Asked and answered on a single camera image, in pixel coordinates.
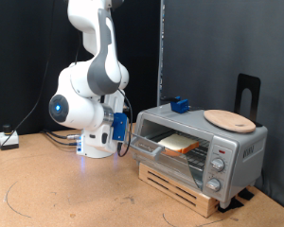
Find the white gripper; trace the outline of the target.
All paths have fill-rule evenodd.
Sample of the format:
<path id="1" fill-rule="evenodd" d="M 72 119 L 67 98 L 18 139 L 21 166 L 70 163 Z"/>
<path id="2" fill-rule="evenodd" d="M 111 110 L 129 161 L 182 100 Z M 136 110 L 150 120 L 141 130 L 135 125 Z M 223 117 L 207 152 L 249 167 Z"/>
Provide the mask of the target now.
<path id="1" fill-rule="evenodd" d="M 125 93 L 123 90 L 117 90 L 113 94 L 106 95 L 104 98 L 104 103 L 109 105 L 115 113 L 122 113 L 123 106 L 124 112 L 129 113 L 132 108 L 124 105 L 124 95 Z"/>

